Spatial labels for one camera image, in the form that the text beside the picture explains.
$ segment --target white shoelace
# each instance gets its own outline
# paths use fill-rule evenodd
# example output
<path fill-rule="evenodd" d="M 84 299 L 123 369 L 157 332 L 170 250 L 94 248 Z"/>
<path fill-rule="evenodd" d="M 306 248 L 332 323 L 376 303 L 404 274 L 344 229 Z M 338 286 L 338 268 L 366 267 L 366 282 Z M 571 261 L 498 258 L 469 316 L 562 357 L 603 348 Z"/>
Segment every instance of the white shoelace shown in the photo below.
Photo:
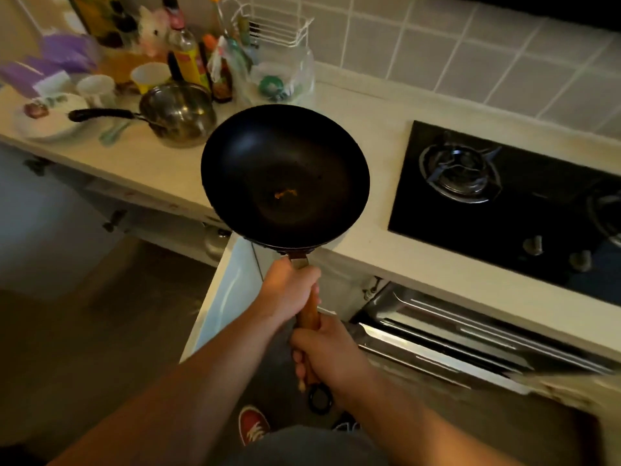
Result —
<path fill-rule="evenodd" d="M 248 437 L 249 442 L 255 442 L 263 438 L 265 436 L 265 431 L 263 431 L 263 427 L 261 427 L 261 423 L 257 422 L 256 424 L 252 425 L 250 430 L 248 430 L 248 433 L 246 434 L 246 436 Z"/>

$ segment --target yellow label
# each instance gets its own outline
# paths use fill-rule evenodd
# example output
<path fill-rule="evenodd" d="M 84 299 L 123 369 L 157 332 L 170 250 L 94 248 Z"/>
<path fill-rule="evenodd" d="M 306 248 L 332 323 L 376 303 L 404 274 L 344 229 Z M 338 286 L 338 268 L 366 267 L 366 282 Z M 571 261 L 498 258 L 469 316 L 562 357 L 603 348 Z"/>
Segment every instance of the yellow label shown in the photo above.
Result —
<path fill-rule="evenodd" d="M 202 64 L 201 55 L 198 49 L 187 52 L 175 52 L 175 58 L 179 64 L 179 70 L 185 81 L 202 85 L 209 90 L 209 80 L 205 66 Z"/>

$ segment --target white wire rack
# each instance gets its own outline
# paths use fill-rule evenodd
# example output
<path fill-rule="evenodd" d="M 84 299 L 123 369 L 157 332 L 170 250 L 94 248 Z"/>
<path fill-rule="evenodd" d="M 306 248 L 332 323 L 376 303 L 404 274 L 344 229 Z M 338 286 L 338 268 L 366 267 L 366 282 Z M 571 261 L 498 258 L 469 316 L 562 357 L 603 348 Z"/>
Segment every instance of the white wire rack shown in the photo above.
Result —
<path fill-rule="evenodd" d="M 250 38 L 254 42 L 265 41 L 284 47 L 297 47 L 302 42 L 307 46 L 309 25 L 314 18 L 305 18 L 298 14 L 284 13 L 268 6 L 255 6 L 253 3 L 241 4 L 237 0 L 223 0 L 222 5 L 237 4 L 237 10 L 231 17 L 231 24 L 238 31 L 237 17 L 242 15 L 250 21 Z M 257 15 L 255 8 L 260 9 Z"/>

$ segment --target saucepan handle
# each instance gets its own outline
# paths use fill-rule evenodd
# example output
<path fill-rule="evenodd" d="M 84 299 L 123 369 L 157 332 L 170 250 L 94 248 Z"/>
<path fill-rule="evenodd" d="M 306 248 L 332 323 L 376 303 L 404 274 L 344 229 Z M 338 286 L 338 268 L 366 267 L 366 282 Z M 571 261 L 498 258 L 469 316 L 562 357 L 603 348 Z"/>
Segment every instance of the saucepan handle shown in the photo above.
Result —
<path fill-rule="evenodd" d="M 306 254 L 298 255 L 290 253 L 289 258 L 291 260 L 291 264 L 297 270 L 301 270 L 305 266 L 309 265 Z M 317 312 L 318 300 L 319 297 L 315 293 L 310 294 L 308 301 L 306 301 L 306 304 L 298 313 L 298 327 L 301 327 L 302 329 L 319 330 L 321 327 L 321 321 L 319 319 L 319 312 Z M 330 392 L 330 388 L 323 384 L 319 377 L 317 377 L 307 356 L 304 356 L 304 367 L 306 368 L 306 378 L 304 381 L 301 380 L 299 383 L 300 391 L 305 392 L 308 388 L 310 411 L 318 415 L 325 415 L 330 412 L 330 408 L 332 407 L 332 392 Z M 323 393 L 323 397 L 325 397 L 324 400 L 318 399 L 318 397 L 320 397 L 316 395 L 318 392 Z"/>
<path fill-rule="evenodd" d="M 67 115 L 70 121 L 84 122 L 96 117 L 121 117 L 123 119 L 142 119 L 139 114 L 129 111 L 129 109 L 116 108 L 92 108 L 74 109 Z"/>

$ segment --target stove knob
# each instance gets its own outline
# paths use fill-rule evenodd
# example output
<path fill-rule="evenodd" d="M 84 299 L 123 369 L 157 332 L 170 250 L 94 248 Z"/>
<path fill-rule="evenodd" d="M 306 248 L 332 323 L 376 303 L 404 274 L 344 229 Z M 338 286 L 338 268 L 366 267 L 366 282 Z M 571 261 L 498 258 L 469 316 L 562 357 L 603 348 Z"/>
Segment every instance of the stove knob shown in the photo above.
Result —
<path fill-rule="evenodd" d="M 570 255 L 571 268 L 579 273 L 586 273 L 593 268 L 593 258 L 591 250 L 582 250 Z"/>
<path fill-rule="evenodd" d="M 524 240 L 522 244 L 522 248 L 526 253 L 532 255 L 533 257 L 537 257 L 543 253 L 543 244 L 542 244 L 541 235 L 535 235 L 532 239 Z"/>

